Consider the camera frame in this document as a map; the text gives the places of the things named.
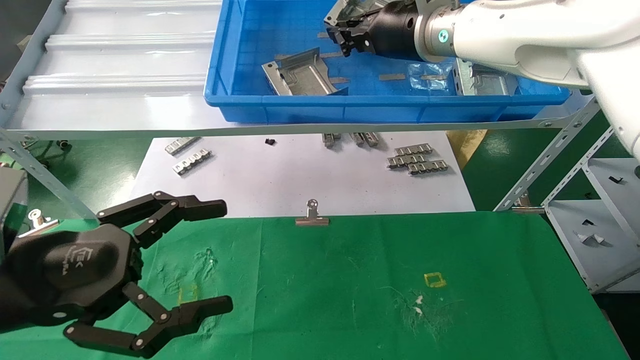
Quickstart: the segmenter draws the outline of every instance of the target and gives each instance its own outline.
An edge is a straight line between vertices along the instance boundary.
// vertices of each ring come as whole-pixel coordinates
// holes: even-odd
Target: metal shelf
[[[632,239],[640,240],[640,179],[634,174],[638,161],[628,159],[590,159],[582,168],[611,215]],[[623,178],[620,184],[609,179]]]
[[[508,209],[598,112],[574,90],[530,120],[445,124],[227,122],[202,96],[220,0],[52,0],[0,93],[0,150],[69,203],[94,215],[19,141],[289,135],[448,129],[561,129],[500,201]]]
[[[564,248],[591,293],[608,286],[640,269],[640,248],[628,237],[613,218],[602,200],[552,201],[548,217]],[[585,219],[594,225],[582,225]],[[605,241],[594,239],[582,243],[577,234],[598,234]]]

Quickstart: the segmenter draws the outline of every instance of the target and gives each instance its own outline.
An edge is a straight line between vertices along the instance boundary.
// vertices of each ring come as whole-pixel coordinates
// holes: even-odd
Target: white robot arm
[[[457,56],[560,86],[590,88],[640,159],[638,0],[478,0],[456,12]]]
[[[457,56],[544,83],[590,88],[624,146],[640,160],[640,0],[393,1],[327,32],[390,58]]]

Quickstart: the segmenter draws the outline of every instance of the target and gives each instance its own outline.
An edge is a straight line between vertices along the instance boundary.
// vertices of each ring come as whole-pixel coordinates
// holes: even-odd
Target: green cloth
[[[538,216],[183,222],[143,259],[140,285],[165,307],[217,295],[235,306],[157,360],[626,359]],[[130,304],[98,323],[127,332],[149,324]],[[0,358],[128,358],[77,348],[62,328],[4,334]]]

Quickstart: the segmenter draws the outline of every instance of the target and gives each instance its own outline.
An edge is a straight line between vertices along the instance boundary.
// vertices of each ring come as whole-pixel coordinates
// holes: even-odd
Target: blue crate
[[[320,48],[340,51],[328,38],[323,17],[335,0],[224,0],[204,97],[230,122],[428,123],[531,119],[546,105],[562,104],[569,90],[518,78],[514,96],[457,96],[452,76],[444,88],[417,85],[414,61],[353,52],[349,58],[325,58],[329,77],[349,83],[345,96],[277,96],[262,64],[277,54]],[[407,74],[405,80],[380,81],[380,74]]]

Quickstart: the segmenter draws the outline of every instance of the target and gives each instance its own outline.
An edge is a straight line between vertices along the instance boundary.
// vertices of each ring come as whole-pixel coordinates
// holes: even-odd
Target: white table surface
[[[291,217],[317,199],[320,215],[371,215],[475,211],[443,131],[378,133],[377,148],[357,147],[348,134],[332,149],[320,134],[202,138],[176,157],[164,148],[174,138],[153,140],[131,198],[162,190],[200,200],[224,199],[227,217]],[[409,176],[389,170],[394,148],[429,143],[430,160],[445,160],[446,172]],[[172,166],[205,148],[214,157],[178,176]]]

